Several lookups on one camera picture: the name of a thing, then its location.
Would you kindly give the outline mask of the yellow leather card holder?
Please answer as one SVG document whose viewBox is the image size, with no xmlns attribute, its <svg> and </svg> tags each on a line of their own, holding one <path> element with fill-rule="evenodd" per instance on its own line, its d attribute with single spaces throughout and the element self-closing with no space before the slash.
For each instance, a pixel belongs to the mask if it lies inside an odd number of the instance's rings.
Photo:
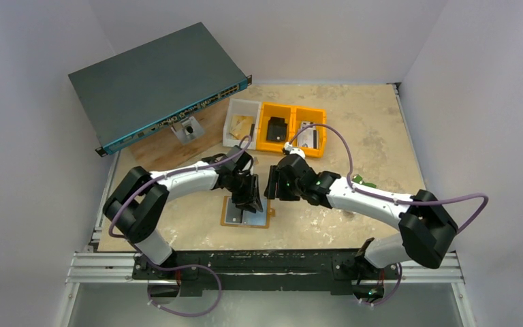
<svg viewBox="0 0 523 327">
<path fill-rule="evenodd" d="M 243 210 L 243 222 L 240 225 L 229 225 L 225 224 L 223 222 L 223 218 L 225 216 L 225 207 L 226 207 L 226 201 L 230 198 L 229 196 L 225 196 L 223 200 L 223 207 L 221 211 L 221 219 L 220 224 L 225 227 L 240 227 L 240 228 L 262 228 L 267 229 L 270 226 L 270 219 L 275 216 L 276 211 L 271 206 L 271 201 L 262 198 L 262 205 L 263 205 L 263 212 L 260 213 L 251 213 L 249 211 Z"/>
</svg>

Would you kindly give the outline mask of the white VIP card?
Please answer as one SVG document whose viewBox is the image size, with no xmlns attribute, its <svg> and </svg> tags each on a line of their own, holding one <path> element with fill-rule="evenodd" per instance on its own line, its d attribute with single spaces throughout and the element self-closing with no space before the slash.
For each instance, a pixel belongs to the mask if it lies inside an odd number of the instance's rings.
<svg viewBox="0 0 523 327">
<path fill-rule="evenodd" d="M 303 148 L 318 149 L 319 148 L 319 133 L 315 128 L 305 129 L 301 131 L 297 137 L 297 145 Z"/>
</svg>

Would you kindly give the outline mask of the gold cards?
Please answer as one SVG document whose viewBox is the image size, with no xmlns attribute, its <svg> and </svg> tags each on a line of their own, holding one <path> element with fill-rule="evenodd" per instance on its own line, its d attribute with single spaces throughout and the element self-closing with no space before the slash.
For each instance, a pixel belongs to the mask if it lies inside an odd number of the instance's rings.
<svg viewBox="0 0 523 327">
<path fill-rule="evenodd" d="M 253 116 L 233 115 L 229 124 L 229 135 L 236 140 L 245 136 L 253 137 L 255 120 Z"/>
</svg>

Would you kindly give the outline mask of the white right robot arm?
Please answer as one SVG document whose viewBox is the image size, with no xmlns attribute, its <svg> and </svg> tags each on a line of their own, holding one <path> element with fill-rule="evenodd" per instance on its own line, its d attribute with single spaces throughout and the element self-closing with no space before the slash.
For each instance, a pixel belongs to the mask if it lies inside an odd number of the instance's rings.
<svg viewBox="0 0 523 327">
<path fill-rule="evenodd" d="M 368 242 L 357 256 L 355 268 L 363 277 L 409 260 L 437 269 L 458 233 L 454 219 L 442 205 L 434 204 L 436 198 L 429 191 L 409 195 L 365 187 L 335 172 L 316 172 L 296 154 L 270 166 L 264 195 L 361 214 L 398 230 Z"/>
</svg>

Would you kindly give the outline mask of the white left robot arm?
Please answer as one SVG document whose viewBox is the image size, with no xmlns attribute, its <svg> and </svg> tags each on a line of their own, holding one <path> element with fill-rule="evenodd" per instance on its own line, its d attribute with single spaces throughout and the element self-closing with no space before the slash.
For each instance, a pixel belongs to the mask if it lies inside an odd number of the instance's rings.
<svg viewBox="0 0 523 327">
<path fill-rule="evenodd" d="M 258 175 L 251 172 L 253 158 L 245 148 L 233 146 L 201 161 L 165 172 L 136 166 L 106 200 L 102 213 L 125 240 L 146 256 L 149 269 L 160 279 L 176 269 L 175 251 L 157 231 L 165 204 L 199 191 L 225 189 L 242 211 L 263 212 Z"/>
</svg>

